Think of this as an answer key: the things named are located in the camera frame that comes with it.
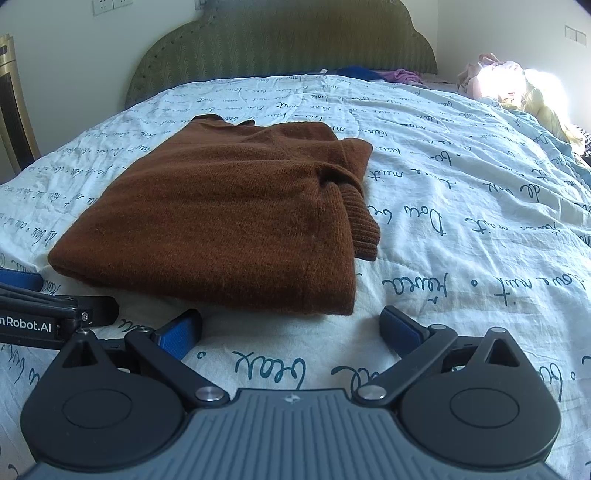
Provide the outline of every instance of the pink cloth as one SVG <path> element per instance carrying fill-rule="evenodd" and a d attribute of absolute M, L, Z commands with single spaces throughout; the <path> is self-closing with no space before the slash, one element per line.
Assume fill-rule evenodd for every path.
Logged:
<path fill-rule="evenodd" d="M 413 85 L 415 83 L 423 84 L 418 72 L 409 72 L 405 69 L 391 70 L 390 72 L 379 72 L 387 82 L 406 83 Z"/>

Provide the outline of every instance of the green upholstered headboard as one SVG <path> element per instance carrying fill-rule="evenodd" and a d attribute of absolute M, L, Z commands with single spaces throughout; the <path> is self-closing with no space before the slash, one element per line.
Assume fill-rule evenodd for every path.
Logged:
<path fill-rule="evenodd" d="M 188 82 L 352 65 L 437 73 L 400 0 L 209 0 L 148 50 L 125 107 Z"/>

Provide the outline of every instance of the wall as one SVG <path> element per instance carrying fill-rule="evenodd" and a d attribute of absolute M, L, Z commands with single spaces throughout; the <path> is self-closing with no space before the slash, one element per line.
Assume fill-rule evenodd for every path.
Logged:
<path fill-rule="evenodd" d="M 564 26 L 587 34 L 587 47 Z M 556 75 L 574 123 L 591 131 L 591 15 L 574 0 L 440 0 L 437 63 L 455 82 L 480 53 Z"/>
<path fill-rule="evenodd" d="M 437 51 L 438 0 L 404 3 Z M 195 18 L 194 0 L 135 0 L 97 17 L 90 0 L 8 0 L 0 9 L 0 32 L 14 37 L 41 154 L 119 112 L 147 49 Z M 8 168 L 0 145 L 0 183 Z"/>

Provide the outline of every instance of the wall outlet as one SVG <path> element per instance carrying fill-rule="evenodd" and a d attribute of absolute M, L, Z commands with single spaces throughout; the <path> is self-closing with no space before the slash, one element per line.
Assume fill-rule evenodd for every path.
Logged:
<path fill-rule="evenodd" d="M 579 30 L 570 28 L 568 25 L 564 26 L 564 36 L 569 40 L 580 43 L 581 45 L 587 46 L 587 35 Z"/>
<path fill-rule="evenodd" d="M 95 15 L 100 15 L 109 10 L 113 10 L 113 0 L 92 0 L 92 11 Z"/>
<path fill-rule="evenodd" d="M 134 0 L 113 0 L 113 7 L 124 7 L 125 5 L 131 5 L 132 3 L 134 3 Z"/>

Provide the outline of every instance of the brown sweater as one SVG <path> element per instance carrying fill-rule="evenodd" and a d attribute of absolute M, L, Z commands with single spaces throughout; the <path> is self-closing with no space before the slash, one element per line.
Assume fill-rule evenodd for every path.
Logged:
<path fill-rule="evenodd" d="M 49 253 L 63 275 L 286 313 L 351 314 L 354 257 L 375 260 L 372 146 L 323 123 L 195 117 L 137 160 Z"/>

